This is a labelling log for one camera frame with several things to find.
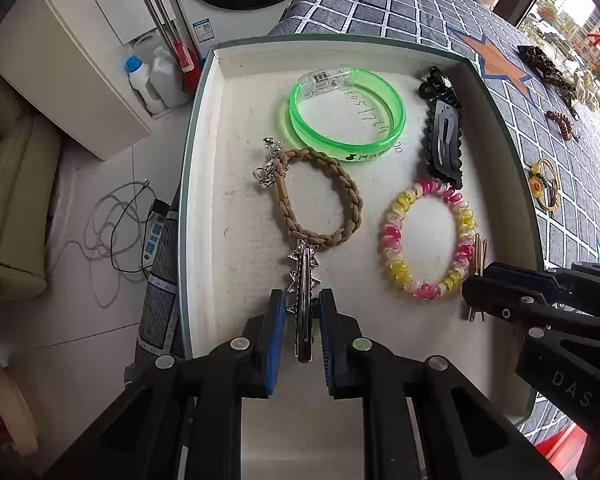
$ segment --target beige sofa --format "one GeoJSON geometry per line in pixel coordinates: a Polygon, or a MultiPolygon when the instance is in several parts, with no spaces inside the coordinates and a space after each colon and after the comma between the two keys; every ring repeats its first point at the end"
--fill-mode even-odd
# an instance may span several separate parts
{"type": "Polygon", "coordinates": [[[0,77],[0,299],[46,287],[45,228],[61,131],[0,77]]]}

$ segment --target orange star pattern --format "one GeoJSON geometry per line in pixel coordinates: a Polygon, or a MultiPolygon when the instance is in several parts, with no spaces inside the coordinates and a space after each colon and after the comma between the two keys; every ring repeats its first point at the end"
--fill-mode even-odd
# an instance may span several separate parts
{"type": "Polygon", "coordinates": [[[483,78],[508,79],[529,102],[535,104],[529,88],[524,84],[524,81],[531,79],[531,76],[510,62],[493,44],[493,41],[484,34],[481,40],[477,40],[473,36],[468,36],[452,27],[447,27],[446,30],[478,53],[483,78]]]}

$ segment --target braided brown bracelet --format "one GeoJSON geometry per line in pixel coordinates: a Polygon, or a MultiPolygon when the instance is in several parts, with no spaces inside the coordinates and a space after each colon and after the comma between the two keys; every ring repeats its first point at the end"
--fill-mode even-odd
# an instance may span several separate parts
{"type": "Polygon", "coordinates": [[[548,110],[546,113],[546,118],[551,119],[558,125],[558,128],[560,128],[560,134],[564,140],[573,139],[573,125],[565,114],[555,112],[554,110],[548,110]]]}
{"type": "Polygon", "coordinates": [[[253,175],[260,181],[264,188],[276,184],[278,190],[278,200],[280,211],[285,218],[286,226],[293,238],[305,240],[311,245],[320,245],[324,247],[333,247],[344,243],[362,224],[362,197],[358,191],[358,186],[349,176],[337,158],[331,158],[323,152],[316,152],[311,148],[302,150],[284,150],[282,144],[265,139],[267,148],[274,146],[269,154],[269,162],[264,168],[258,168],[253,175]],[[347,197],[350,200],[349,218],[344,222],[343,227],[336,229],[330,235],[321,235],[309,229],[303,228],[296,219],[296,213],[291,207],[291,200],[286,193],[286,170],[290,160],[297,158],[300,160],[309,160],[321,168],[327,175],[337,177],[338,181],[344,186],[347,197]]]}

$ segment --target tray rim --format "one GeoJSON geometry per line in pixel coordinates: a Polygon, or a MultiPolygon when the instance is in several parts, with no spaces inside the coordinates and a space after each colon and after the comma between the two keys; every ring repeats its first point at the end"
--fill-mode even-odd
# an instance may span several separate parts
{"type": "MultiPolygon", "coordinates": [[[[222,50],[224,48],[243,46],[248,44],[259,44],[259,43],[284,43],[287,41],[325,41],[334,43],[372,43],[382,44],[386,46],[395,46],[403,48],[405,50],[416,50],[418,52],[424,52],[426,54],[433,54],[434,56],[445,57],[452,60],[456,64],[462,64],[468,68],[473,78],[478,83],[482,94],[484,95],[487,103],[491,107],[491,111],[494,113],[498,126],[500,127],[500,133],[503,135],[509,152],[514,160],[516,171],[520,179],[520,184],[523,187],[528,187],[526,178],[525,168],[523,167],[522,161],[518,150],[509,134],[509,129],[497,107],[491,93],[487,89],[484,80],[476,70],[472,62],[465,56],[460,56],[449,50],[442,48],[434,48],[428,45],[411,43],[409,41],[394,40],[391,38],[377,38],[375,36],[363,36],[359,34],[281,34],[276,36],[259,36],[256,38],[243,38],[240,40],[223,41],[222,43],[215,44],[211,47],[209,54],[206,58],[205,65],[203,67],[202,75],[198,83],[198,90],[193,101],[193,107],[189,118],[189,124],[187,127],[187,136],[184,149],[184,159],[182,164],[182,172],[180,174],[180,192],[179,192],[179,204],[178,204],[178,303],[180,307],[180,325],[182,327],[182,338],[183,346],[185,351],[185,358],[191,359],[194,357],[193,348],[191,345],[191,334],[189,329],[189,300],[187,298],[187,251],[186,251],[186,235],[187,235],[187,197],[189,195],[189,176],[191,170],[191,159],[193,154],[193,143],[196,136],[195,130],[198,124],[198,116],[200,113],[200,107],[202,105],[202,97],[208,79],[208,74],[211,69],[212,61],[217,59],[216,50],[222,50]]],[[[533,245],[536,253],[536,269],[544,270],[544,254],[542,250],[542,241],[540,239],[540,229],[538,225],[538,216],[536,216],[536,208],[534,206],[533,198],[531,193],[525,193],[525,205],[527,213],[529,214],[533,245]]],[[[520,425],[525,422],[529,416],[535,403],[537,391],[533,387],[530,390],[529,400],[526,408],[526,413],[523,418],[516,423],[520,425]]]]}

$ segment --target table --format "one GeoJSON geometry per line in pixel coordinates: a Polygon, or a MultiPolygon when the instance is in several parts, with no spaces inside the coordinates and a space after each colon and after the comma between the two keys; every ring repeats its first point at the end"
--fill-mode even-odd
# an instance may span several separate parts
{"type": "MultiPolygon", "coordinates": [[[[562,205],[556,218],[536,208],[545,266],[600,261],[600,115],[576,103],[580,142],[562,139],[544,112],[570,113],[518,57],[517,45],[533,44],[525,34],[473,0],[293,0],[270,32],[306,33],[394,38],[466,56],[488,86],[525,168],[541,156],[557,165],[562,205]]],[[[540,442],[567,423],[539,395],[520,429],[540,442]]]]}

